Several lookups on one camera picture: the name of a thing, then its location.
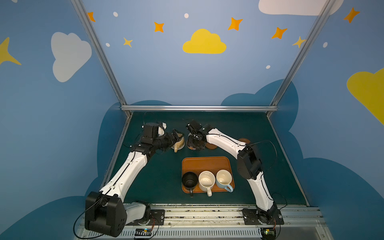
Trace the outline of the cream yellow mug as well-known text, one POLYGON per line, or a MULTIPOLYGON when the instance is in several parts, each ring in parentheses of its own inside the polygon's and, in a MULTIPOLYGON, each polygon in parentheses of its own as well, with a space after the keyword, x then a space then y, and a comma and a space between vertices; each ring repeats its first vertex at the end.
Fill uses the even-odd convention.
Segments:
POLYGON ((172 149, 175 153, 178 152, 178 150, 182 149, 185 146, 185 137, 179 139, 173 146, 172 149))

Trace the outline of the brown wooden coaster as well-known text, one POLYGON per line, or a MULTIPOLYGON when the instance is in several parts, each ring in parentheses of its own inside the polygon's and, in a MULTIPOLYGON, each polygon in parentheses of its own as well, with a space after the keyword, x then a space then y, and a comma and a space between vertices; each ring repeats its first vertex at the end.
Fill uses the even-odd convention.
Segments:
POLYGON ((245 143, 246 145, 251 143, 251 141, 246 138, 240 138, 239 141, 245 143))
POLYGON ((210 150, 214 150, 216 149, 218 146, 214 145, 214 144, 210 144, 210 143, 206 143, 206 148, 207 149, 210 149, 210 150))

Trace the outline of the black mug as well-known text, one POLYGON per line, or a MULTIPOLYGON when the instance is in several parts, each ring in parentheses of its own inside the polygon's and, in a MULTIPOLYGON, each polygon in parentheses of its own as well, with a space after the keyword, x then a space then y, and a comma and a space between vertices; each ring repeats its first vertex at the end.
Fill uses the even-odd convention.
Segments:
POLYGON ((192 198, 194 196, 194 189, 198 184, 198 176, 193 172, 187 172, 182 176, 182 184, 192 198))

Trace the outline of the white mug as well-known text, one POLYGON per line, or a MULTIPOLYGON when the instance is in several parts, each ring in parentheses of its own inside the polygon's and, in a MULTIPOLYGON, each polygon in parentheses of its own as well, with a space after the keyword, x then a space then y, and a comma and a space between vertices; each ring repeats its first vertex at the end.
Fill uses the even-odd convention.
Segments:
POLYGON ((199 175, 199 188, 206 192, 208 197, 212 196, 212 188, 216 183, 216 177, 210 171, 203 171, 199 175))

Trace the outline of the light blue mug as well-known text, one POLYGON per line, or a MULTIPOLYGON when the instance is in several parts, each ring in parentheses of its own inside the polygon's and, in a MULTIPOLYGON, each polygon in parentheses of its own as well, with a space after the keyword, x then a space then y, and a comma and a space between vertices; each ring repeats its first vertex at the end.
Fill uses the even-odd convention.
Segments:
POLYGON ((216 185, 220 189, 224 189, 227 192, 232 193, 234 188, 232 187, 232 175, 229 171, 227 170, 219 170, 216 174, 216 185))

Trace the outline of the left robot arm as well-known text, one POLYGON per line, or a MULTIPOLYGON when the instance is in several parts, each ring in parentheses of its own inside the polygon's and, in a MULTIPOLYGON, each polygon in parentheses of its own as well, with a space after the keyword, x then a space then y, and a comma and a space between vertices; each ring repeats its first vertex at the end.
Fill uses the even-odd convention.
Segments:
POLYGON ((173 129, 166 132, 166 123, 147 123, 138 135, 139 140, 133 144, 131 151, 112 179, 98 192, 90 192, 85 203, 85 229, 118 237, 126 224, 134 221, 148 222, 149 204, 133 202, 124 205, 126 194, 139 172, 158 151, 167 151, 184 134, 173 129))

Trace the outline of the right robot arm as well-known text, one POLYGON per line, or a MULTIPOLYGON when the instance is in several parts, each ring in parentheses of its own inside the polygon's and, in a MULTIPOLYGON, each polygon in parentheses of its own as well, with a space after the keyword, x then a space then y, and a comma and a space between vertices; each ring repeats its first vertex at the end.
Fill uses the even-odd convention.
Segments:
POLYGON ((211 125, 202 126, 195 120, 187 123, 190 132, 188 148, 203 150, 206 143, 213 144, 231 154, 237 160, 238 173, 246 179, 252 189, 257 206, 257 220, 264 225, 283 225, 284 220, 264 178, 260 152, 256 144, 247 144, 231 138, 211 125))

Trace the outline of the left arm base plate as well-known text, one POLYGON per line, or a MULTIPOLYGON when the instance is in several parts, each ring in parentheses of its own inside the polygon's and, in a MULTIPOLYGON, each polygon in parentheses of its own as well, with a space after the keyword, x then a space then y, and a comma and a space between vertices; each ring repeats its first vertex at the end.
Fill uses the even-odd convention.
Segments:
POLYGON ((135 220, 126 223, 126 226, 152 226, 154 221, 155 226, 163 226, 165 221, 165 210, 151 210, 151 214, 147 220, 135 220))

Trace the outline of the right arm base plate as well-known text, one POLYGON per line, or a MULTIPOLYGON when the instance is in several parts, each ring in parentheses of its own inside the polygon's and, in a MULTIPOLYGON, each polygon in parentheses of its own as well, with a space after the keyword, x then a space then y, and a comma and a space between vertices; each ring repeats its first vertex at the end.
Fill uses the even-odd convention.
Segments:
POLYGON ((245 225, 284 225, 284 219, 279 209, 262 211, 258 209, 242 209, 245 225))

